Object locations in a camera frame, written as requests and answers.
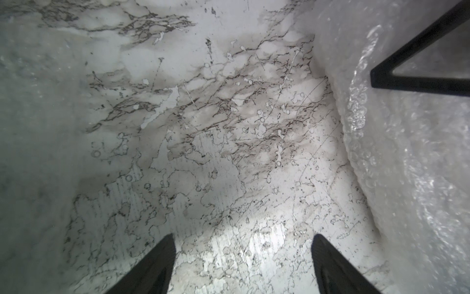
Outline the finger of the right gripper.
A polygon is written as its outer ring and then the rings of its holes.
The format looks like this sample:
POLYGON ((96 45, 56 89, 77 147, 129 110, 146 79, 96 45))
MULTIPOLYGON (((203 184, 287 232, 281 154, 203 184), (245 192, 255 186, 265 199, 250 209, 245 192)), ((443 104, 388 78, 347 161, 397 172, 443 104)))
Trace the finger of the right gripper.
POLYGON ((470 81, 465 78, 413 77, 395 75, 395 68, 425 50, 440 38, 470 20, 470 2, 460 1, 416 37, 370 71, 373 88, 468 97, 470 81))

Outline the clear bubble wrap sheet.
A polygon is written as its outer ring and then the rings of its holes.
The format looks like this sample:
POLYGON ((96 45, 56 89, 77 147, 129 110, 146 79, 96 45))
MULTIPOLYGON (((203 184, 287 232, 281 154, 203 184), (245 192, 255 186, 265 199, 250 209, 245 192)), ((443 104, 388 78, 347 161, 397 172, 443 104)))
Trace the clear bubble wrap sheet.
POLYGON ((403 294, 470 291, 470 100, 377 89, 370 73, 456 1, 303 1, 315 69, 403 294))
POLYGON ((1 292, 67 294, 64 248, 86 167, 85 33, 100 1, 1 2, 1 292))

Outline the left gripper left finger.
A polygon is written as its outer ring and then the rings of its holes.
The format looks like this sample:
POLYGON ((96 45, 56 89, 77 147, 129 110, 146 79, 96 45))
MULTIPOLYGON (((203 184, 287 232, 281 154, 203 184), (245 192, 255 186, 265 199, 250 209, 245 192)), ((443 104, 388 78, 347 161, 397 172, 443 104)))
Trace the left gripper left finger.
POLYGON ((175 240, 168 234, 106 294, 166 294, 175 260, 175 240))

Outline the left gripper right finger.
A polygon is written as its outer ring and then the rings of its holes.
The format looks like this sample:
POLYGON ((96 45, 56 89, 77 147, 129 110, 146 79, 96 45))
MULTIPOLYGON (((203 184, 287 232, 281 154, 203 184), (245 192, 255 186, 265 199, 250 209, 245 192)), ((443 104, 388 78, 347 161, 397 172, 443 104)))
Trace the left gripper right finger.
POLYGON ((311 252, 320 294, 380 294, 323 235, 314 236, 311 252))

